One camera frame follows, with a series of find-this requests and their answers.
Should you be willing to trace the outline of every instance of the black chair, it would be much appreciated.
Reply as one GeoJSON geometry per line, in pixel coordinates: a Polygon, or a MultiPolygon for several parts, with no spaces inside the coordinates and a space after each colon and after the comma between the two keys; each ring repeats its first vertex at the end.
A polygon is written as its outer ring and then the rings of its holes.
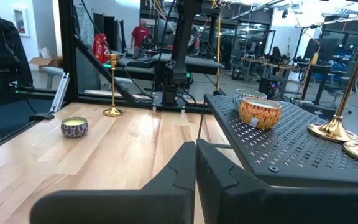
{"type": "MultiPolygon", "coordinates": [[[[356,62],[349,62],[349,64],[346,67],[346,74],[343,75],[340,79],[339,79],[339,84],[338,85],[325,85],[324,86],[324,90],[326,90],[328,92],[328,94],[330,94],[331,96],[334,97],[334,100],[331,104],[331,107],[334,109],[338,108],[338,105],[336,103],[336,98],[339,96],[342,96],[346,90],[346,86],[347,84],[344,83],[345,80],[350,80],[350,76],[353,73],[354,67],[356,66],[356,62]]],[[[353,85],[353,91],[356,92],[357,89],[357,79],[358,79],[358,72],[357,72],[357,78],[356,78],[356,82],[353,85]]]]}

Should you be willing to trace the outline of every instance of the man in red shirt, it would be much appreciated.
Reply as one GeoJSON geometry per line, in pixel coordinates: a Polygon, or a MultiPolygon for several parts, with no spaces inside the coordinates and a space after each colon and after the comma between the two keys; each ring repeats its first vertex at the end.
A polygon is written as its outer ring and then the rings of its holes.
{"type": "Polygon", "coordinates": [[[142,52],[143,38],[146,37],[146,39],[149,40],[150,37],[149,30],[146,28],[146,24],[146,20],[142,19],[140,26],[135,27],[134,31],[132,32],[131,48],[133,47],[134,49],[134,59],[142,58],[144,55],[142,52]]]}

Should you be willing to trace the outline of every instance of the red shirt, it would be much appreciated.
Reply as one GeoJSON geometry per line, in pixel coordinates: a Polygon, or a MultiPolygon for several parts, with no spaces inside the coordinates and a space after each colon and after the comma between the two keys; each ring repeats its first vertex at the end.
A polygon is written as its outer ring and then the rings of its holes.
{"type": "Polygon", "coordinates": [[[143,37],[149,39],[149,30],[146,27],[135,27],[132,36],[135,38],[135,46],[142,47],[143,37]]]}

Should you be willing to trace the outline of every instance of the black pegboard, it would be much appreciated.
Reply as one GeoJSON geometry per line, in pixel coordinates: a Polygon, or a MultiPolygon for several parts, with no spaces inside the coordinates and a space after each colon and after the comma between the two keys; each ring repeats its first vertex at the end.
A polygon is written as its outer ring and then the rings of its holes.
{"type": "Polygon", "coordinates": [[[282,107],[280,122],[261,130],[244,124],[231,96],[205,95],[205,100],[243,167],[271,185],[292,187],[358,186],[358,160],[308,131],[317,116],[291,104],[282,107]]]}

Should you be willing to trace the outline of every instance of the white label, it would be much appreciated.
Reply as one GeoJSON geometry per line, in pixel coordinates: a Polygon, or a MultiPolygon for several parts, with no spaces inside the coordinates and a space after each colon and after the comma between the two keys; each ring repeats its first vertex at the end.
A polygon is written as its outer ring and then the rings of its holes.
{"type": "Polygon", "coordinates": [[[258,122],[259,122],[258,118],[252,118],[251,122],[249,123],[249,126],[256,128],[256,126],[258,125],[258,122]]]}

